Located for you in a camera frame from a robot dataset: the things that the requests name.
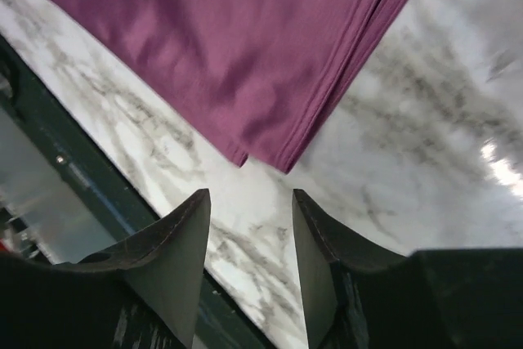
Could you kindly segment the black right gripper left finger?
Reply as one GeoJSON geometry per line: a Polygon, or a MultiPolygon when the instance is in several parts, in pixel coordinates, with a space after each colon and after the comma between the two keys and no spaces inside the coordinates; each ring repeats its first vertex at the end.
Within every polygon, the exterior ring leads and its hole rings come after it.
{"type": "Polygon", "coordinates": [[[4,348],[189,348],[208,244],[209,191],[77,263],[1,255],[4,348]]]}

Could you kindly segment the purple satin napkin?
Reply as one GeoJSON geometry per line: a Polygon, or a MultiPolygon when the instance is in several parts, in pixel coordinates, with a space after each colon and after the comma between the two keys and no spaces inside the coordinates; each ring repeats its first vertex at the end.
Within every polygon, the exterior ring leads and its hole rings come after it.
{"type": "Polygon", "coordinates": [[[289,172],[408,0],[51,0],[232,163],[289,172]]]}

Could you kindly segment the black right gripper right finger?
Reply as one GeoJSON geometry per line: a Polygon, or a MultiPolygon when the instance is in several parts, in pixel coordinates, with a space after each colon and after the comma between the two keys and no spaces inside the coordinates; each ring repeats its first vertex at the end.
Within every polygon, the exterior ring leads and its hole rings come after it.
{"type": "Polygon", "coordinates": [[[522,251],[402,256],[293,192],[293,232],[311,348],[519,348],[522,251]]]}

